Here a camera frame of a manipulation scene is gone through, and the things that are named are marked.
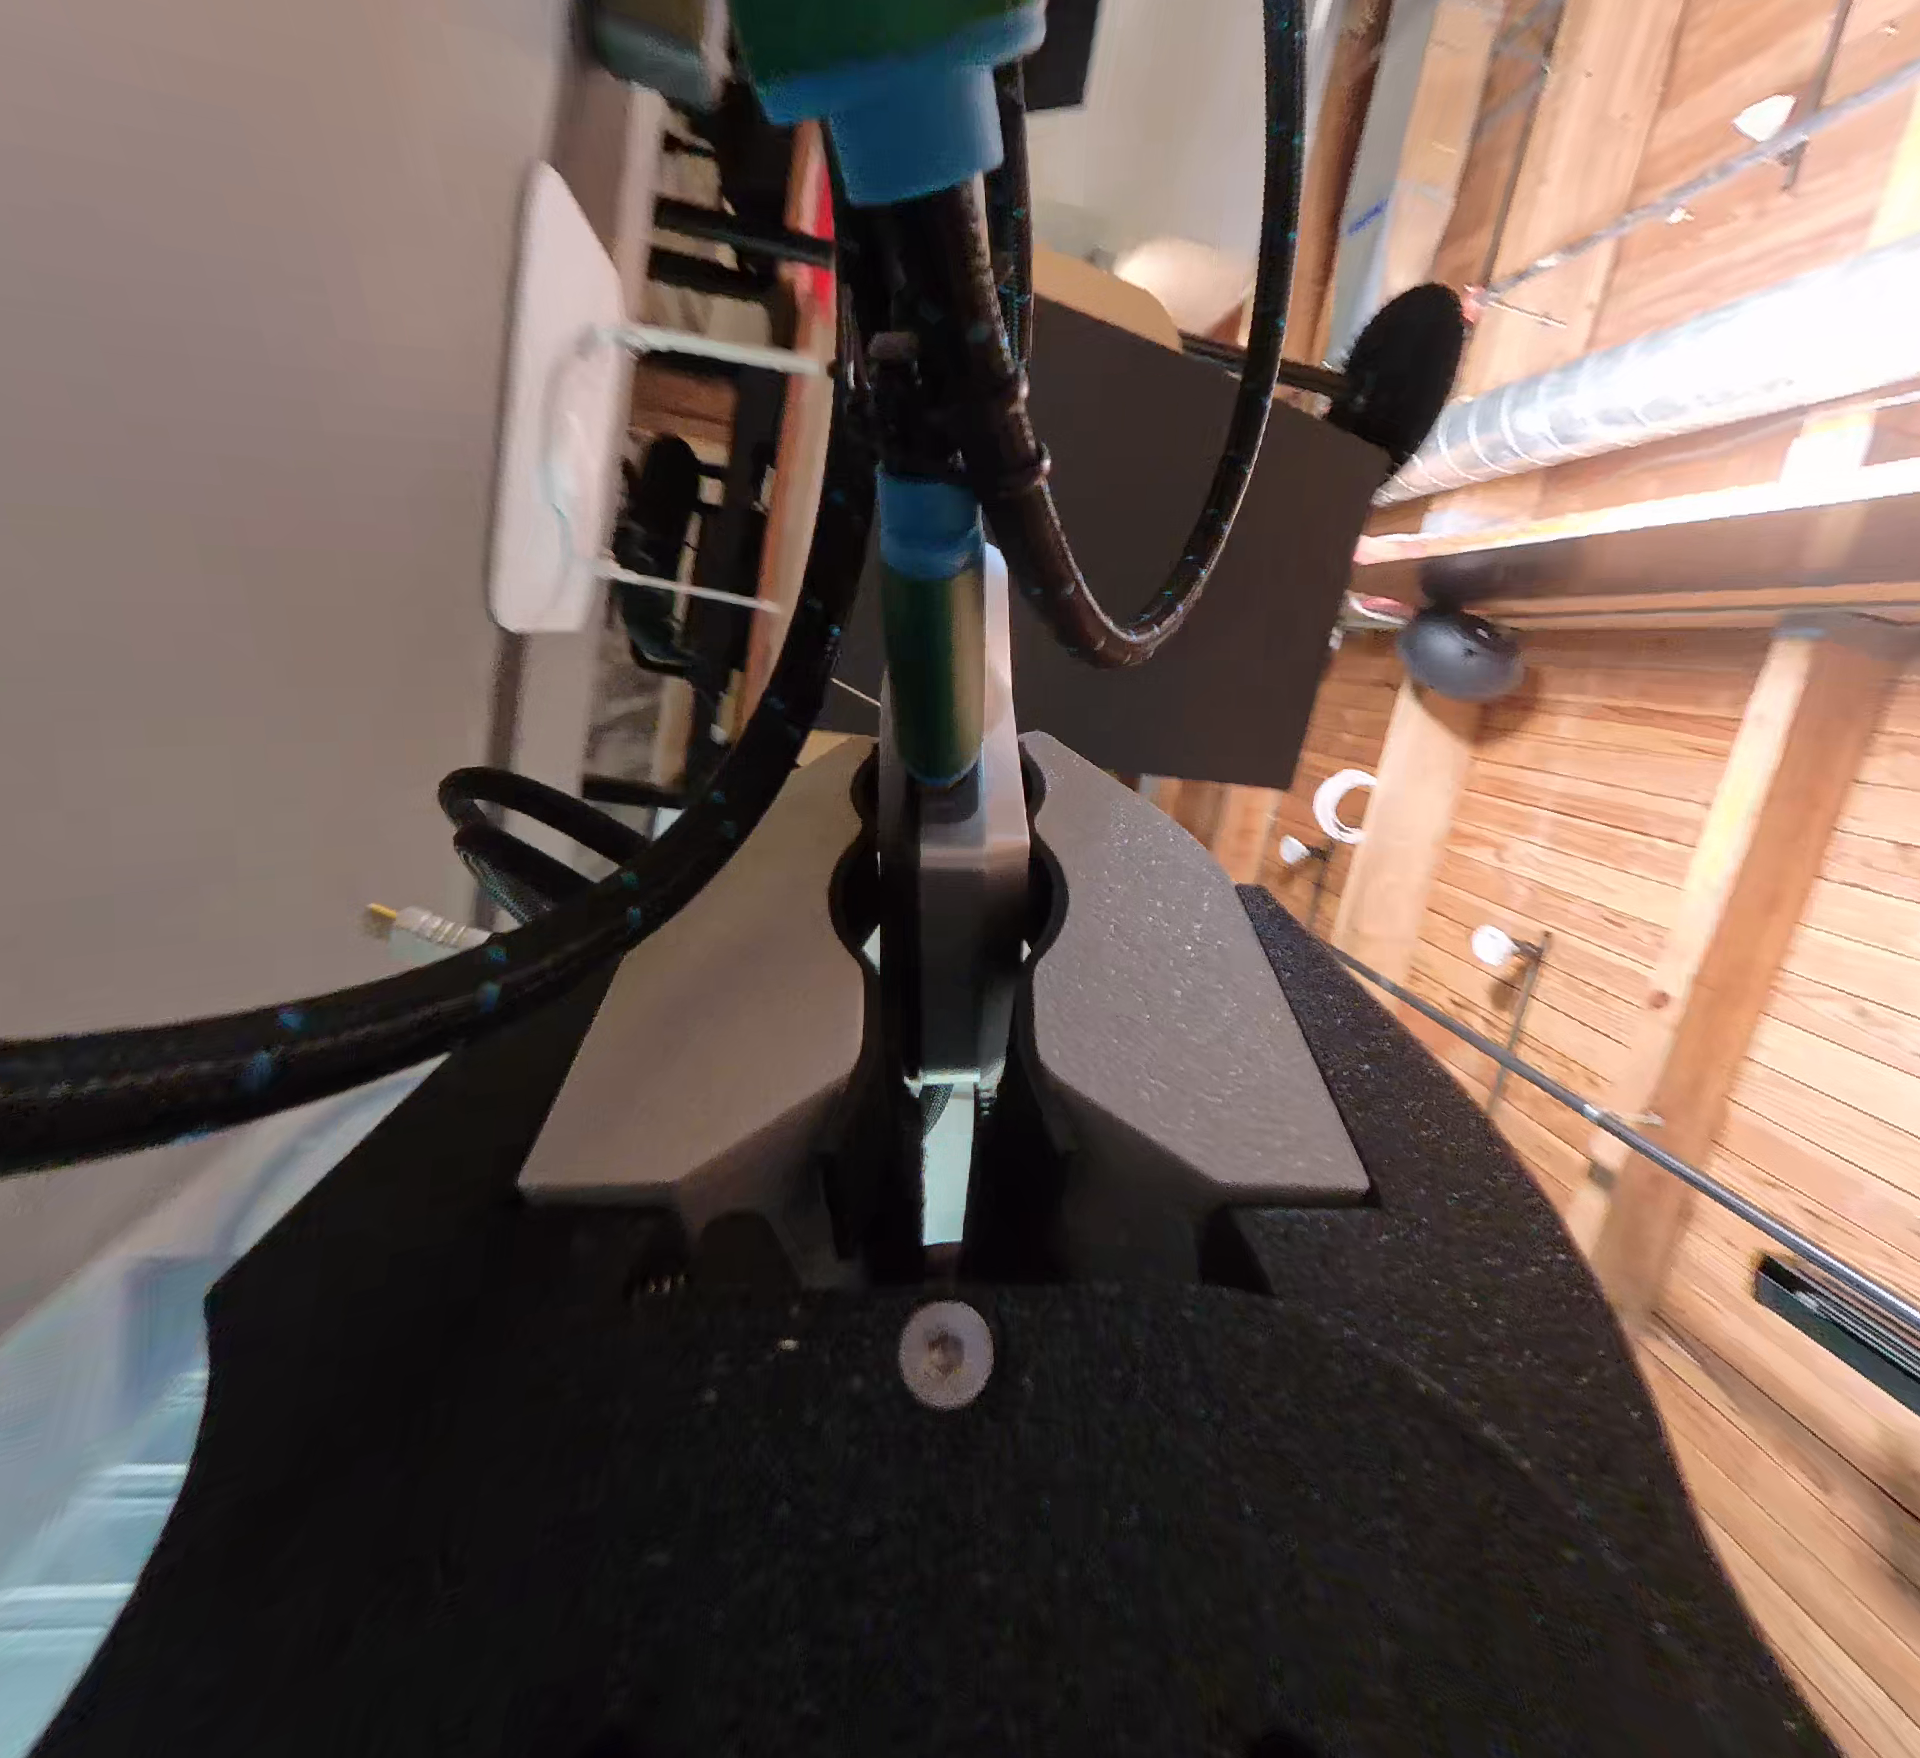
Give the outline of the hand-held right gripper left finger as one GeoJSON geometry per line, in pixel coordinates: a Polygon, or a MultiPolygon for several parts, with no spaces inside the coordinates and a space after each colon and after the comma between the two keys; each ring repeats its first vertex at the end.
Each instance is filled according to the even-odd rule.
{"type": "Polygon", "coordinates": [[[521,1158],[533,1206],[641,1206],[688,1251],[761,1218],[797,1278],[921,1266],[921,1127],[857,957],[871,740],[805,759],[639,942],[521,1158]]]}

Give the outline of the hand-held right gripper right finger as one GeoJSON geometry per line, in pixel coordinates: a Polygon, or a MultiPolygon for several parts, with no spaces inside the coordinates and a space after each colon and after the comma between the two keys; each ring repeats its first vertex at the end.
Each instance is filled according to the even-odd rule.
{"type": "Polygon", "coordinates": [[[971,1278],[1263,1278],[1242,1218],[1369,1176],[1232,878],[1160,803],[1024,734],[1037,906],[971,1119],[971,1278]]]}

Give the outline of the silver HDMI switch box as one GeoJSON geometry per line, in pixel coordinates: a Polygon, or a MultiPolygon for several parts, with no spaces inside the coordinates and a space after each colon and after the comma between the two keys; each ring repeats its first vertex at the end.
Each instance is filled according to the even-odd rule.
{"type": "Polygon", "coordinates": [[[897,755],[897,700],[880,688],[880,998],[906,1084],[997,1084],[1009,1057],[1029,931],[1029,779],[1011,734],[1009,565],[982,547],[982,755],[931,791],[897,755]]]}

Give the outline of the black round disc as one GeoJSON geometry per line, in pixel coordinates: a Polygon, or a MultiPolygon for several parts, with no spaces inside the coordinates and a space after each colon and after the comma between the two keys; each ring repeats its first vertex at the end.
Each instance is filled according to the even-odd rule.
{"type": "Polygon", "coordinates": [[[1376,449],[1398,474],[1450,398],[1464,306],[1448,280],[1415,280],[1352,343],[1328,426],[1376,449]]]}

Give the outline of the silver air duct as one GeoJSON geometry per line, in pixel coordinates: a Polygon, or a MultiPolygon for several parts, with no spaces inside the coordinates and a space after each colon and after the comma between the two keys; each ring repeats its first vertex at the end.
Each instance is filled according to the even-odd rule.
{"type": "Polygon", "coordinates": [[[1450,398],[1369,506],[1587,450],[1691,442],[1920,375],[1920,232],[1674,328],[1450,398]]]}

